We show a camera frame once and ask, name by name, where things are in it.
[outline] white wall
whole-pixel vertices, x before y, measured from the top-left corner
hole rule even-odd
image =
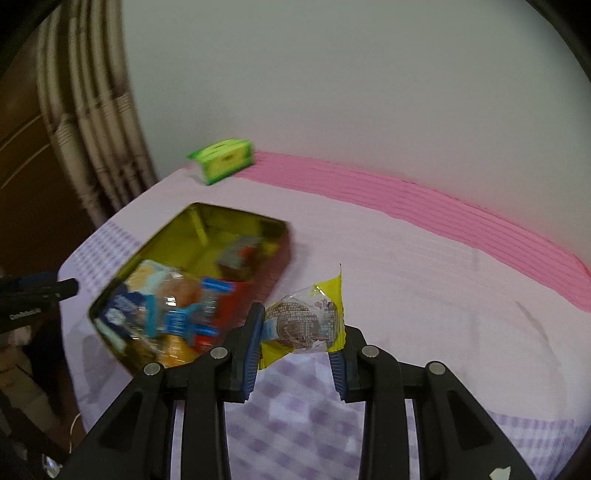
[[[124,0],[160,177],[228,137],[477,203],[591,264],[591,85],[525,0]]]

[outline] curtain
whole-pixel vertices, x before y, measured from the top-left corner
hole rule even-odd
[[[121,0],[64,1],[37,44],[41,115],[96,227],[156,183],[123,45]]]

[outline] table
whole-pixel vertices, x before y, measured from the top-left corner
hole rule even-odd
[[[176,171],[98,229],[63,264],[78,296],[60,305],[84,425],[130,380],[87,318],[115,271],[192,202],[291,223],[294,258],[269,301],[343,271],[347,324],[411,364],[447,364],[540,479],[555,475],[591,420],[591,281],[578,260],[503,219],[391,177],[258,154],[205,187]],[[341,403],[325,355],[288,355],[228,405],[236,478],[356,478],[362,406]],[[411,470],[417,478],[412,426]]]

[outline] gingham pattern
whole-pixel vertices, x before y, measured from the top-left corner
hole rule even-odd
[[[112,221],[104,224],[72,255],[81,286],[97,296],[141,243]],[[489,413],[539,480],[556,476],[589,428],[574,420]],[[240,480],[356,479],[363,414],[363,404],[339,400],[326,355],[288,355],[259,372],[248,402],[226,405],[232,475]],[[418,480],[410,403],[407,416],[411,478]]]
[[[81,286],[96,297],[141,245],[111,220],[104,223],[72,253]]]

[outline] round metal pivot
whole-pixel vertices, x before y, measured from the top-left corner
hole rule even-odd
[[[222,346],[217,346],[212,348],[212,351],[209,352],[209,354],[214,358],[224,358],[228,354],[228,349]]]
[[[155,375],[158,372],[160,372],[160,365],[155,362],[152,362],[151,364],[148,364],[144,367],[144,373],[146,375]]]
[[[443,375],[445,373],[445,365],[440,364],[439,362],[433,362],[429,365],[429,370],[432,374]]]
[[[374,358],[379,355],[379,348],[373,345],[365,345],[361,349],[361,353],[364,354],[368,358]]]

